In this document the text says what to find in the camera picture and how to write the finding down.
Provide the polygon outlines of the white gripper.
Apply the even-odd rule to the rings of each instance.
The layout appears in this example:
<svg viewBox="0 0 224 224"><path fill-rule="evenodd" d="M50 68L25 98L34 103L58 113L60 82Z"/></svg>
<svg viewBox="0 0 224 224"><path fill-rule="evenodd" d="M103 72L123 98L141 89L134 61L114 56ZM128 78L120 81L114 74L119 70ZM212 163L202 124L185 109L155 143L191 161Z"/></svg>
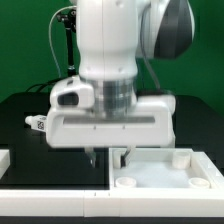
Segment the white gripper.
<svg viewBox="0 0 224 224"><path fill-rule="evenodd" d="M121 167L127 167L135 147L174 146L175 97L136 96L133 84L132 79L93 81L78 76L58 82L50 94L48 144L85 148L92 167L95 147L128 147L121 156Z"/></svg>

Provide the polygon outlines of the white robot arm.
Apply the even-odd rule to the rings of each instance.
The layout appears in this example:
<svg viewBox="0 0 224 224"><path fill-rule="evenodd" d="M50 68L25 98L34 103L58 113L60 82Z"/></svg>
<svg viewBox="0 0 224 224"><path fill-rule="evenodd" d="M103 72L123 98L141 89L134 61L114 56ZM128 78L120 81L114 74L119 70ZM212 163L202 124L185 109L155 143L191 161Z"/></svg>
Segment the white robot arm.
<svg viewBox="0 0 224 224"><path fill-rule="evenodd" d="M194 37L188 0L70 0L76 12L79 73L50 94L46 140L54 148L172 147L176 100L135 92L137 58L172 59Z"/></svg>

